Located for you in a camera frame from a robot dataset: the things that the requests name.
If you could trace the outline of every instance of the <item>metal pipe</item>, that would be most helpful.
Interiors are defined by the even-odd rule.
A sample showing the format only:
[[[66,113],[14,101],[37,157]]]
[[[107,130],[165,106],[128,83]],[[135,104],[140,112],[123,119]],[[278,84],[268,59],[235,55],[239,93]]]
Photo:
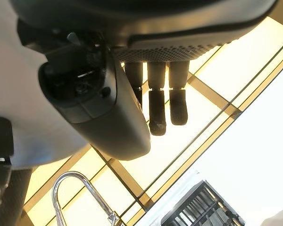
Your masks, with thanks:
[[[58,202],[58,187],[61,184],[61,182],[68,178],[68,177],[75,177],[82,181],[84,186],[88,189],[88,191],[93,195],[93,197],[96,199],[98,204],[103,208],[103,210],[108,215],[108,219],[112,223],[112,226],[115,225],[115,223],[119,220],[119,217],[117,214],[112,211],[112,209],[108,206],[108,204],[105,202],[105,200],[101,197],[101,195],[98,193],[98,191],[94,188],[94,186],[90,183],[87,177],[85,177],[82,173],[76,172],[76,171],[69,171],[64,174],[62,174],[54,183],[52,192],[51,192],[51,198],[53,207],[55,208],[56,215],[57,215],[57,222],[58,226],[67,226],[64,216],[62,214],[60,203]]]

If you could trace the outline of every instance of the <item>robotic hand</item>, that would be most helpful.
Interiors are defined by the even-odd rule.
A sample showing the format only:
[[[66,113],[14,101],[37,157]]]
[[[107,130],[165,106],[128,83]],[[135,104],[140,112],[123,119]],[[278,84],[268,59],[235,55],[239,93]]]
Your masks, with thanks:
[[[161,136],[166,62],[171,120],[184,125],[189,61],[249,32],[275,2],[11,0],[22,44],[47,57],[39,69],[45,97],[92,146],[121,160],[150,150],[137,101],[142,62],[148,62],[150,131]]]

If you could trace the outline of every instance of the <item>light panel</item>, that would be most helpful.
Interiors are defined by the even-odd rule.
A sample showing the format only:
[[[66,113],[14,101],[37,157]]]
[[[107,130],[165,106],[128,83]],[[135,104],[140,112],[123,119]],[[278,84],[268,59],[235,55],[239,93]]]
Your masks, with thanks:
[[[68,159],[69,157],[39,166],[30,177],[24,203],[26,203]]]
[[[258,75],[258,77],[233,101],[233,105],[239,107],[252,92],[270,75],[270,73],[282,62],[283,50],[271,61],[271,63]]]
[[[267,17],[253,31],[224,45],[196,76],[231,101],[282,46],[283,25]]]
[[[141,206],[136,202],[123,216],[122,220],[127,223],[134,215],[141,210]]]
[[[152,197],[167,180],[190,158],[193,153],[228,119],[226,113],[221,113],[203,133],[185,150],[185,152],[165,171],[164,174],[146,192]]]
[[[220,46],[216,46],[212,48],[210,51],[198,57],[197,59],[190,60],[189,72],[191,72],[192,74],[195,74],[200,69],[200,67],[207,60],[209,60],[219,49],[220,49]]]
[[[119,215],[134,202],[134,198],[107,166],[91,182],[111,209]]]
[[[120,161],[132,177],[145,189],[185,146],[220,112],[220,109],[196,91],[186,86],[189,119],[184,126],[175,126],[170,120],[166,104],[166,134],[151,136],[150,152],[132,161]]]

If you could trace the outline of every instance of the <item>perforated grille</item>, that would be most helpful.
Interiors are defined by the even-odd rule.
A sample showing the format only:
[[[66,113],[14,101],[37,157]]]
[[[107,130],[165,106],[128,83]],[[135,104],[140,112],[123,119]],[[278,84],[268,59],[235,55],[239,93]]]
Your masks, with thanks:
[[[194,60],[214,46],[170,46],[153,49],[115,48],[121,62],[165,62]]]
[[[205,181],[195,185],[161,220],[162,226],[243,226],[243,219]]]

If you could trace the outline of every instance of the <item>white wall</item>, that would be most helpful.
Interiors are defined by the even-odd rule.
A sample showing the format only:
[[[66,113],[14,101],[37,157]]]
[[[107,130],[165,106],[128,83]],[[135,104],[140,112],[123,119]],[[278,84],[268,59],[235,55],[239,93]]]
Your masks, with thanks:
[[[283,72],[192,169],[249,226],[283,210]]]

